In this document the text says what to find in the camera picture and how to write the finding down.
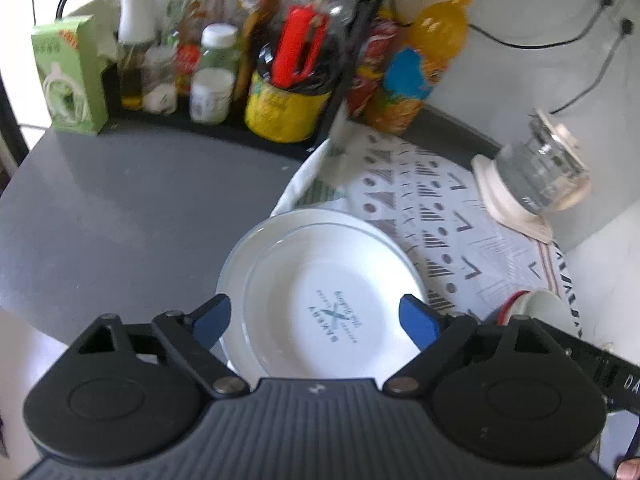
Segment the person right hand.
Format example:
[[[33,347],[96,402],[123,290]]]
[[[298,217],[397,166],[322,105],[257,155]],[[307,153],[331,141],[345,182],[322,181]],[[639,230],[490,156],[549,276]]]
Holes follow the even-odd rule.
[[[621,462],[615,474],[616,480],[640,480],[640,458],[632,458]]]

